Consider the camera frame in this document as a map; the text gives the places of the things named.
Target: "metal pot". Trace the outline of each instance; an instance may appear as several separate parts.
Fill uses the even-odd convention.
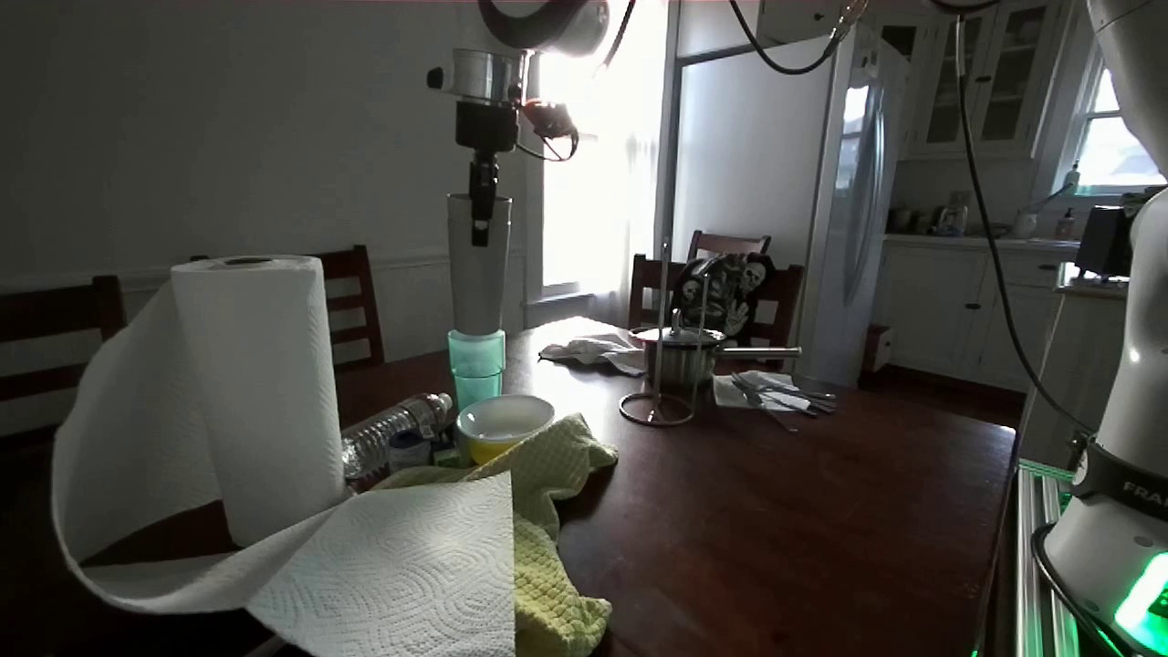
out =
[[[673,326],[660,332],[645,328],[633,332],[633,338],[645,345],[649,380],[656,374],[659,346],[665,354],[661,360],[661,386],[686,387],[704,383],[714,375],[717,360],[785,360],[802,355],[800,347],[728,347],[725,334],[718,331],[680,328]]]

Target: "window curtain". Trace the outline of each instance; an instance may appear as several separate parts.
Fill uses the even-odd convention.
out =
[[[613,25],[625,7],[613,2]],[[668,0],[637,0],[606,70],[597,65],[607,43],[589,60],[541,61],[541,95],[568,97],[582,132],[571,161],[544,166],[544,269],[571,267],[580,290],[592,295],[589,316],[618,326],[627,323],[633,256],[656,251],[667,29]]]

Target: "stainless steel refrigerator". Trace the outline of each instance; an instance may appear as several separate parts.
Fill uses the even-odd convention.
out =
[[[767,49],[813,61],[826,37]],[[780,75],[755,51],[683,62],[673,242],[695,229],[771,235],[777,268],[805,268],[795,372],[854,386],[871,318],[909,63],[863,26],[833,60]],[[683,258],[675,251],[675,260]],[[771,309],[759,306],[758,320]]]

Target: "refrigerator handle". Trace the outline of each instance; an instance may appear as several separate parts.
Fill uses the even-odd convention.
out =
[[[843,291],[843,303],[850,304],[851,299],[856,296],[856,290],[860,289],[860,278],[864,271],[864,267],[868,264],[868,253],[871,250],[871,237],[872,237],[872,215],[876,209],[880,208],[880,199],[884,192],[884,103],[881,98],[881,103],[876,106],[875,116],[872,117],[872,132],[874,137],[874,148],[872,148],[872,185],[870,187],[870,196],[868,198],[868,208],[864,213],[868,215],[867,221],[863,222],[863,235],[860,242],[860,257],[856,260],[856,268],[851,271],[851,276],[848,277],[847,288]]]

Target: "pot handle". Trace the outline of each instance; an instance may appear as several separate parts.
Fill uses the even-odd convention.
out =
[[[802,355],[802,347],[719,347],[714,358],[721,360],[786,360]]]

